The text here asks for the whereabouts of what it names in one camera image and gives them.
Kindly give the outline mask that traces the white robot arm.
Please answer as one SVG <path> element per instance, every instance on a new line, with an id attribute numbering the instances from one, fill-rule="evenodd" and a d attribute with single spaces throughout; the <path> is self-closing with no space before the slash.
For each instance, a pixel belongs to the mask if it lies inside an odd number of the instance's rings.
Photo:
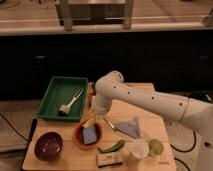
<path id="1" fill-rule="evenodd" d="M 213 171 L 213 104 L 194 98 L 133 88 L 119 71 L 111 71 L 95 83 L 92 110 L 105 116 L 114 99 L 121 100 L 179 122 L 202 135 L 195 171 Z"/>

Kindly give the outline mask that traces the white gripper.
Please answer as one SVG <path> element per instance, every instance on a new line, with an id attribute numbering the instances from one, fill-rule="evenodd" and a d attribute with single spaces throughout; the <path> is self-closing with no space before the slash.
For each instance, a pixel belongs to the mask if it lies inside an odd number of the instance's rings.
<path id="1" fill-rule="evenodd" d="M 102 116 L 105 116 L 110 111 L 110 99 L 103 96 L 95 96 L 92 100 L 92 109 L 95 113 L 90 113 L 89 120 L 91 122 L 98 123 L 102 120 Z"/>

